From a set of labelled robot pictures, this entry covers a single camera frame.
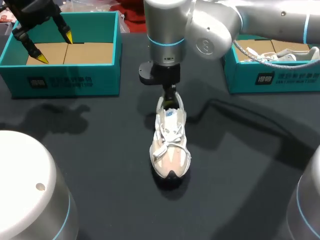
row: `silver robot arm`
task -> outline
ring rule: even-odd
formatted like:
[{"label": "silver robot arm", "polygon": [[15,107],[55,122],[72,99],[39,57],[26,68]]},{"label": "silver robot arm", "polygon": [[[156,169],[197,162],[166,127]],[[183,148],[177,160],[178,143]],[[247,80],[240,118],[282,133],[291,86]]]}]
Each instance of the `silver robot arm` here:
[{"label": "silver robot arm", "polygon": [[320,0],[144,0],[151,59],[179,64],[185,42],[221,58],[238,34],[320,44]]}]

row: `shoelace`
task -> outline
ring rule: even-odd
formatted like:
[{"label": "shoelace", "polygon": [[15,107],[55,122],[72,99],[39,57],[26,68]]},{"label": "shoelace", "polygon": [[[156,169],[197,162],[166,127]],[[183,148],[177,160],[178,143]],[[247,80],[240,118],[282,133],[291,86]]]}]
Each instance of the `shoelace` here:
[{"label": "shoelace", "polygon": [[272,60],[278,60],[278,57],[276,55],[275,52],[266,52],[266,53],[263,53],[261,55],[259,55],[255,50],[253,50],[252,48],[250,47],[247,47],[246,50],[253,56],[255,56],[257,59],[260,59],[262,61],[272,61]]},{"label": "shoelace", "polygon": [[181,133],[182,124],[179,124],[177,130],[170,131],[169,129],[164,129],[163,124],[160,125],[160,132],[162,137],[163,145],[153,153],[155,159],[161,158],[164,154],[166,154],[168,147],[177,147],[185,151],[188,158],[191,159],[190,152],[186,147],[178,144],[181,141],[183,134]]}]

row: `logo on box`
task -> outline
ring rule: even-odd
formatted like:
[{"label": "logo on box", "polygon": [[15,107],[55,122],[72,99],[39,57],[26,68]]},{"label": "logo on box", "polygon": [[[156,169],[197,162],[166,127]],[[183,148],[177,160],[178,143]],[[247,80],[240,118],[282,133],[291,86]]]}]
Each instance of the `logo on box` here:
[{"label": "logo on box", "polygon": [[28,77],[28,81],[29,81],[30,87],[33,89],[46,89],[46,88],[48,88],[44,77],[41,77],[41,76]]},{"label": "logo on box", "polygon": [[270,85],[274,79],[275,72],[260,72],[255,80],[255,85]]}]

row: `shoe sole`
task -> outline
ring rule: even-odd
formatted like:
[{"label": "shoe sole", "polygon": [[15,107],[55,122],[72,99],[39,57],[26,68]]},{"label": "shoe sole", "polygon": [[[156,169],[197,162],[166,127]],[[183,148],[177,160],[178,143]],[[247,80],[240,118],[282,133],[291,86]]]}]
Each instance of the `shoe sole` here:
[{"label": "shoe sole", "polygon": [[184,175],[187,173],[187,171],[189,170],[189,167],[190,167],[190,163],[191,163],[191,160],[188,159],[187,160],[187,165],[186,165],[186,168],[183,172],[183,174],[181,176],[177,176],[176,173],[171,170],[168,174],[168,176],[166,177],[163,177],[159,172],[158,170],[155,168],[155,165],[154,165],[154,158],[153,158],[153,153],[152,153],[152,145],[150,146],[149,148],[149,155],[150,155],[150,160],[151,160],[151,164],[152,164],[152,167],[155,171],[155,173],[162,179],[167,179],[167,180],[170,180],[170,179],[182,179],[184,177]]}]

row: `shoe tongue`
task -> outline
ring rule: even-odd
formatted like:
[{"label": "shoe tongue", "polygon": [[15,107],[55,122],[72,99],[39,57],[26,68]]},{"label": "shoe tongue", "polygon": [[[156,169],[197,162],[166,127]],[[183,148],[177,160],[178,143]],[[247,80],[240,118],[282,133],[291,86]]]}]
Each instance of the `shoe tongue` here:
[{"label": "shoe tongue", "polygon": [[166,129],[176,129],[178,126],[178,110],[169,108],[165,111],[164,125]]}]

